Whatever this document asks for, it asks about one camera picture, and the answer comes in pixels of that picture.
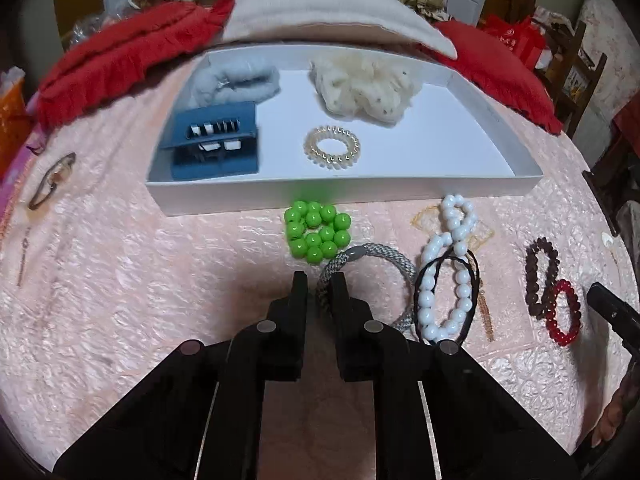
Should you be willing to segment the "person's right hand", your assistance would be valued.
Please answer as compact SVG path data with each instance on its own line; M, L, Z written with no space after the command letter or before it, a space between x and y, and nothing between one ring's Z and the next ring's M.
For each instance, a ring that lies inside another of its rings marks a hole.
M604 409L597 425L593 429L591 446L596 448L604 441L615 436L626 419L629 411L639 400L639 365L628 370L620 386L614 392L611 402Z

